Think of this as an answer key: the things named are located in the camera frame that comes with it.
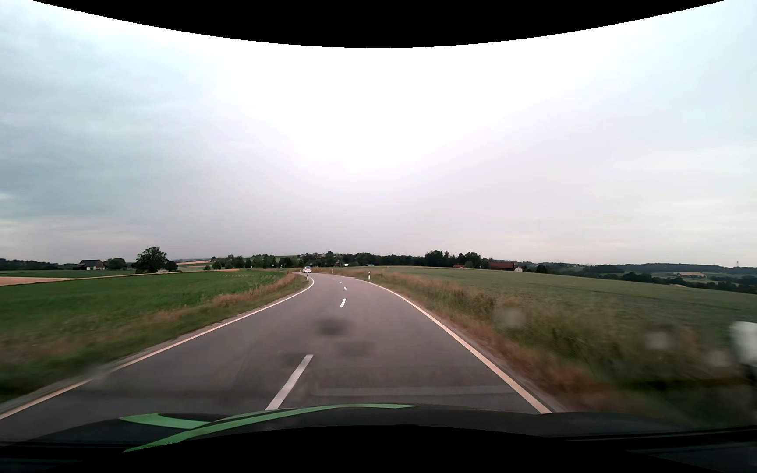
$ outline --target farmhouse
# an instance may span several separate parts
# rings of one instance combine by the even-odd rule
[[[104,263],[100,259],[82,259],[72,269],[104,269]]]

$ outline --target windshield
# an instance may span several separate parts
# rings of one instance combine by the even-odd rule
[[[757,0],[385,49],[0,0],[0,444],[349,404],[757,428]]]

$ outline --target red roof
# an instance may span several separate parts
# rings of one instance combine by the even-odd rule
[[[516,264],[511,261],[492,261],[489,262],[491,269],[514,269]]]

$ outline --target asphalt road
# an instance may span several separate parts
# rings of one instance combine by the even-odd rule
[[[0,440],[134,414],[277,406],[398,402],[538,412],[400,297],[358,279],[312,279],[274,307],[0,420]]]

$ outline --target cloud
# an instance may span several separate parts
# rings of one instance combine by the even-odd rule
[[[339,49],[0,1],[0,257],[146,246],[757,265],[757,2]]]

